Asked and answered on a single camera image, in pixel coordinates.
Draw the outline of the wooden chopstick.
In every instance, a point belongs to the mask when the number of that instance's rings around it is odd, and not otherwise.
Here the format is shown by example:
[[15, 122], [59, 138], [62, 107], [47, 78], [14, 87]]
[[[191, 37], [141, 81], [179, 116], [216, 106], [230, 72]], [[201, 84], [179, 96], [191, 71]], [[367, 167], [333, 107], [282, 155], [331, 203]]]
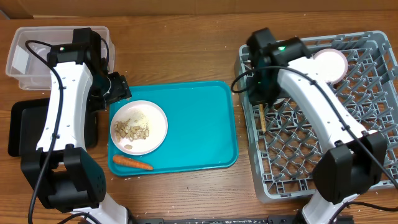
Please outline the wooden chopstick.
[[261, 121], [261, 129], [262, 132], [266, 132], [266, 120], [265, 120], [265, 114], [264, 114], [264, 106], [263, 104], [259, 104], [259, 116], [260, 116], [260, 121]]

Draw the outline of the white plate with food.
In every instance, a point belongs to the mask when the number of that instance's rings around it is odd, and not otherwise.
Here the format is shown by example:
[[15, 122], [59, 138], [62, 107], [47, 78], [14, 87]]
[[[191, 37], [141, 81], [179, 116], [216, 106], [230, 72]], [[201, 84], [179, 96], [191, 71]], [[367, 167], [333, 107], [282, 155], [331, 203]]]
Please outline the white plate with food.
[[[125, 120], [133, 112], [142, 112], [149, 122], [149, 137], [145, 140], [138, 140], [132, 143], [132, 149], [127, 150], [122, 143], [117, 142], [114, 133], [114, 124], [117, 120]], [[109, 141], [120, 151], [141, 156], [155, 151], [164, 141], [168, 130], [168, 121], [164, 111], [155, 103], [145, 100], [129, 102], [113, 114], [109, 127]]]

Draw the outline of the pink rimmed bowl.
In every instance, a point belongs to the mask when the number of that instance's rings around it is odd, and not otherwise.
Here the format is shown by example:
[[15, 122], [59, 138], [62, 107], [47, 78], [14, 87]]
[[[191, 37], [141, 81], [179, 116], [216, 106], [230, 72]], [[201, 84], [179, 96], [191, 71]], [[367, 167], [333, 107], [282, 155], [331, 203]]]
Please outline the pink rimmed bowl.
[[313, 55], [316, 74], [325, 82], [337, 84], [348, 71], [346, 57], [336, 49], [323, 49]]

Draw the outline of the white bowl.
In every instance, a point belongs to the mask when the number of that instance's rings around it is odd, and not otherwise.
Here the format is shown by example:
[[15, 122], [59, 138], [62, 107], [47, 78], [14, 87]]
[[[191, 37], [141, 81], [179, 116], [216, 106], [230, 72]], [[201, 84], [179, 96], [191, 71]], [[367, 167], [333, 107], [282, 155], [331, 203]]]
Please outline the white bowl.
[[288, 100], [288, 98], [279, 98], [279, 99], [277, 99], [275, 102], [274, 102], [274, 105], [278, 105], [278, 104], [280, 104], [280, 103], [282, 103], [282, 102], [284, 102], [284, 101], [287, 101]]

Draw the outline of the white paper cup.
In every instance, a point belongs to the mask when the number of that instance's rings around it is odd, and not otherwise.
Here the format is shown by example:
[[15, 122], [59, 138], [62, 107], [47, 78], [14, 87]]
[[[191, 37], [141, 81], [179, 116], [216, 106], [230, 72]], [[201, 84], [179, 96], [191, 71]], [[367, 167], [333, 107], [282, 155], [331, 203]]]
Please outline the white paper cup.
[[364, 133], [363, 133], [363, 136], [365, 136], [365, 135], [369, 135], [369, 134], [374, 134], [374, 133], [377, 133], [378, 131], [376, 131], [376, 130], [368, 130], [368, 131], [365, 131]]

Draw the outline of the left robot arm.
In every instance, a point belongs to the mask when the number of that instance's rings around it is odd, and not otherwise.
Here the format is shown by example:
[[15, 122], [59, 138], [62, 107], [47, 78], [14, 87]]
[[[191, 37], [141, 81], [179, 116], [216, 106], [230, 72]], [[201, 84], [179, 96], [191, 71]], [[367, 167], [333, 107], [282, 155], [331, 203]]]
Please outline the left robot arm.
[[103, 168], [87, 153], [87, 114], [127, 99], [131, 92], [102, 57], [106, 41], [89, 27], [75, 29], [69, 44], [51, 45], [43, 64], [51, 92], [44, 130], [34, 152], [22, 156], [21, 170], [33, 188], [32, 201], [90, 223], [134, 223], [130, 209], [106, 191]]

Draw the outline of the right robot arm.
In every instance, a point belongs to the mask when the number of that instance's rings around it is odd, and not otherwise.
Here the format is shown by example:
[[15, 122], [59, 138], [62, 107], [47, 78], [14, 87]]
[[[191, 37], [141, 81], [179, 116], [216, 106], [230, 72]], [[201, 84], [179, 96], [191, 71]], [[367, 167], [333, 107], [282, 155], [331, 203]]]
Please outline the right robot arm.
[[330, 88], [346, 74], [346, 57], [336, 49], [311, 53], [297, 37], [275, 40], [267, 28], [247, 40], [255, 92], [252, 103], [273, 105], [282, 91], [302, 110], [324, 150], [312, 171], [315, 193], [298, 223], [335, 223], [340, 212], [386, 173], [387, 139], [356, 121]]

